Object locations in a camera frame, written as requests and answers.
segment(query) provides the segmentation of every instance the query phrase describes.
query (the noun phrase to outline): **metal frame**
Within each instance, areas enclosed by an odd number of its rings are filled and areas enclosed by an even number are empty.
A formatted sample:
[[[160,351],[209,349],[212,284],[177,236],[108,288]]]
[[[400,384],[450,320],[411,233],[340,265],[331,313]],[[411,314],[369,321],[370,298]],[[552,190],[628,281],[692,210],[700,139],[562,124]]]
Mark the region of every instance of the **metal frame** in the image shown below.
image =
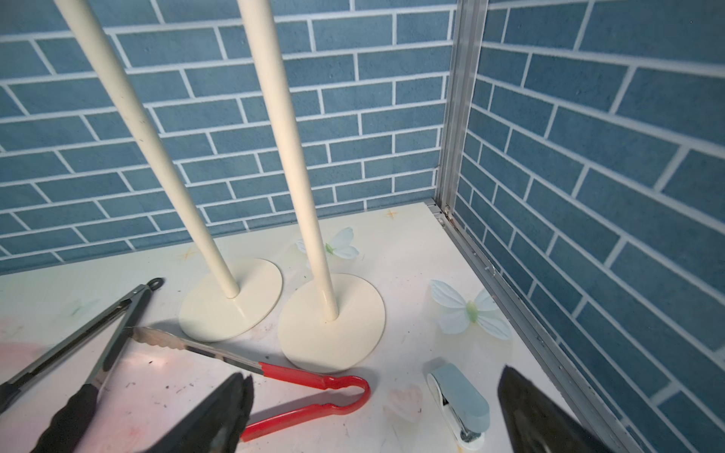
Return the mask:
[[[586,378],[496,271],[480,244],[472,239],[453,217],[487,8],[488,0],[458,0],[448,102],[441,142],[440,178],[435,195],[437,207],[431,202],[428,203],[429,207],[529,351],[564,396],[579,422],[612,450],[622,453],[641,453],[639,445],[589,385]]]

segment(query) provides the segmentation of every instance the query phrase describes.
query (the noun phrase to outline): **red-handled tongs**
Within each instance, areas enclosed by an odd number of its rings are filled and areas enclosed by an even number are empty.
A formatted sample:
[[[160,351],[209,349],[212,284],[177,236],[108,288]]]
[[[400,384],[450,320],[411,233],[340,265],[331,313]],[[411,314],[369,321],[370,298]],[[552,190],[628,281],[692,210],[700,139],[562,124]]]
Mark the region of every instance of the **red-handled tongs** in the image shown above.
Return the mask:
[[[131,338],[139,343],[163,346],[171,349],[186,349],[187,351],[219,359],[227,362],[229,365],[234,365],[278,381],[319,388],[320,390],[337,390],[345,387],[360,387],[363,390],[362,396],[356,402],[348,404],[347,406],[337,406],[332,403],[311,404],[284,414],[275,415],[260,422],[252,423],[244,429],[241,435],[241,440],[244,442],[266,436],[269,433],[274,433],[275,431],[289,428],[290,426],[314,420],[315,418],[327,417],[328,415],[349,414],[361,408],[370,399],[370,385],[368,385],[365,379],[358,378],[357,376],[333,378],[332,376],[293,370],[264,362],[255,362],[254,360],[249,360],[246,357],[232,354],[222,349],[216,349],[203,343],[186,340],[168,332],[147,327],[134,327]]]

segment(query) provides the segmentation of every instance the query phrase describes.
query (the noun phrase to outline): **red handle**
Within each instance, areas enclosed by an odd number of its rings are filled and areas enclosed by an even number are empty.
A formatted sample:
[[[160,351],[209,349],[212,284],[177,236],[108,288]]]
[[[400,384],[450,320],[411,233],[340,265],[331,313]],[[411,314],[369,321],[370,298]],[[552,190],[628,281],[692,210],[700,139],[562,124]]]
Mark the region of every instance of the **red handle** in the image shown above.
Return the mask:
[[[326,390],[332,388],[360,387],[363,390],[362,396],[354,403],[347,406],[337,406],[336,404],[311,404],[309,406],[300,407],[284,414],[270,417],[257,423],[248,425],[241,434],[241,440],[249,442],[257,437],[266,436],[269,433],[289,428],[290,426],[299,425],[300,423],[309,422],[315,418],[327,417],[328,415],[345,415],[361,408],[368,400],[372,391],[370,385],[363,378],[357,376],[342,376],[333,378],[332,376],[318,375],[302,370],[292,370],[291,368],[278,367],[268,363],[260,363],[262,372],[268,378],[299,384],[301,386],[319,388]]]

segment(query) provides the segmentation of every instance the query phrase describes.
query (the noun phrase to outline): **white tabletop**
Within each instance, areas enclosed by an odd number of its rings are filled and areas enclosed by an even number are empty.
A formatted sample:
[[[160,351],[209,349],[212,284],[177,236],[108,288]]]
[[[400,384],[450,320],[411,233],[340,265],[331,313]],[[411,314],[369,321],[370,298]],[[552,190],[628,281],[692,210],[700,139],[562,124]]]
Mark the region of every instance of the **white tabletop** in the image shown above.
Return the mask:
[[[321,220],[323,237],[352,227],[354,260],[331,258],[331,270],[371,282],[386,306],[386,327],[373,353],[347,374],[368,380],[373,395],[346,416],[313,420],[239,444],[238,452],[456,452],[457,446],[426,385],[425,373],[451,362],[491,407],[482,452],[510,452],[496,388],[504,365],[516,368],[571,411],[514,333],[510,341],[477,325],[448,336],[436,324],[430,280],[442,280],[467,300],[483,288],[423,203]],[[250,331],[216,346],[250,359],[291,366],[281,353],[276,325],[282,306],[311,278],[294,245],[296,225],[217,239],[226,259],[259,257],[283,274],[275,309]],[[193,244],[134,252],[0,277],[0,382],[140,283],[164,277],[141,322],[180,333],[181,300],[207,273]],[[87,378],[112,335],[108,327],[68,357],[0,415],[0,444],[26,453],[52,415]],[[151,446],[211,390],[239,370],[218,360],[128,342],[101,393],[99,409],[78,452],[133,452]],[[349,401],[354,392],[325,392],[254,376],[252,421],[312,403]]]

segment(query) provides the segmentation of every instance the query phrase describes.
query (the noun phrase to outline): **black handle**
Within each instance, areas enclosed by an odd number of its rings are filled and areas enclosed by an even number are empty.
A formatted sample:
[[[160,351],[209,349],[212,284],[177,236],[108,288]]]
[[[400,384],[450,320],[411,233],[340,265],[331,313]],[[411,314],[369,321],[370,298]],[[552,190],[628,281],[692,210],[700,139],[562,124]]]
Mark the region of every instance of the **black handle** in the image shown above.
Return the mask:
[[[96,413],[98,389],[83,384],[68,403],[53,415],[31,453],[72,453]]]

